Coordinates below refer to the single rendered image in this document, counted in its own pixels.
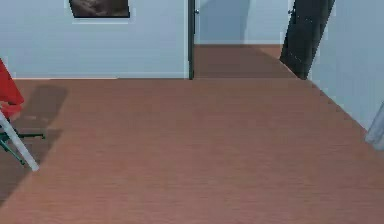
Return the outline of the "black room door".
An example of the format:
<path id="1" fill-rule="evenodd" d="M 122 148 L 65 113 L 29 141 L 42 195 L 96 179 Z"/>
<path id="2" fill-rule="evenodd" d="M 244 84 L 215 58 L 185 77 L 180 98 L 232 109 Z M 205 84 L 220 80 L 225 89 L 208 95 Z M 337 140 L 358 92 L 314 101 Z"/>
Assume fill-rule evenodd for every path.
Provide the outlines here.
<path id="1" fill-rule="evenodd" d="M 295 0 L 279 60 L 306 80 L 335 0 Z"/>
<path id="2" fill-rule="evenodd" d="M 188 62 L 189 80 L 194 78 L 195 0 L 188 0 Z"/>

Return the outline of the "white table leg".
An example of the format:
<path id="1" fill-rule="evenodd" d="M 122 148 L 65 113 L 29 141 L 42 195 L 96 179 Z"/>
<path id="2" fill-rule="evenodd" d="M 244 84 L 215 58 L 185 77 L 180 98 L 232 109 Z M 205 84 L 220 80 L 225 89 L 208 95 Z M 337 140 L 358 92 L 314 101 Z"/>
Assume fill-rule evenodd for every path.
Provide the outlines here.
<path id="1" fill-rule="evenodd" d="M 12 127 L 12 125 L 7 121 L 4 114 L 0 111 L 0 125 L 4 129 L 4 131 L 9 136 L 10 140 L 13 142 L 21 156 L 23 157 L 24 161 L 29 165 L 29 167 L 33 171 L 37 171 L 39 169 L 38 163 L 35 161 L 33 156 L 30 154 L 30 152 L 27 150 L 24 143 L 19 138 L 18 134 Z"/>

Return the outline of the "red office chair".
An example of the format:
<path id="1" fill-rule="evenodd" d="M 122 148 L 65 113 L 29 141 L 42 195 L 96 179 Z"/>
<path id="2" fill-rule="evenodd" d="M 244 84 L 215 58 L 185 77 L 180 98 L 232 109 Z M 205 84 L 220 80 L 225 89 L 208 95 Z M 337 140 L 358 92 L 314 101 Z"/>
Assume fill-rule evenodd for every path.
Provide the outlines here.
<path id="1" fill-rule="evenodd" d="M 24 98 L 22 94 L 3 60 L 0 58 L 0 112 L 4 115 L 5 120 L 8 123 L 11 122 L 13 116 L 21 112 L 23 103 Z M 0 147 L 2 147 L 5 152 L 9 152 L 16 160 L 24 165 L 25 160 L 8 146 L 7 142 L 10 139 L 10 135 L 4 130 L 3 125 L 0 124 Z"/>

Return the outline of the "grey furniture leg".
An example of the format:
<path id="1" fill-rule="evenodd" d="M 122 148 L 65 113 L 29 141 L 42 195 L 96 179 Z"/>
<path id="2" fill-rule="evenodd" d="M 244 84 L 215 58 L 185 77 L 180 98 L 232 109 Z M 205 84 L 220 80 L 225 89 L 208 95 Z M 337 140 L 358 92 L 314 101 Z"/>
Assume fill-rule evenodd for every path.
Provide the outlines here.
<path id="1" fill-rule="evenodd" d="M 376 150 L 384 151 L 384 102 L 381 104 L 366 136 L 365 141 Z"/>

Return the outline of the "dark framed wall picture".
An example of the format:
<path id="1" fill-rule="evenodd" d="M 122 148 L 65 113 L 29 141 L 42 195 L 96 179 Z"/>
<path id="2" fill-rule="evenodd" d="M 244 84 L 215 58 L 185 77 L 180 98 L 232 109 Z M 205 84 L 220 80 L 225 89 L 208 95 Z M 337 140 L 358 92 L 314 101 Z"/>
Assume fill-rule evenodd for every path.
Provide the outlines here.
<path id="1" fill-rule="evenodd" d="M 64 14 L 73 24 L 123 25 L 136 20 L 130 0 L 63 0 Z"/>

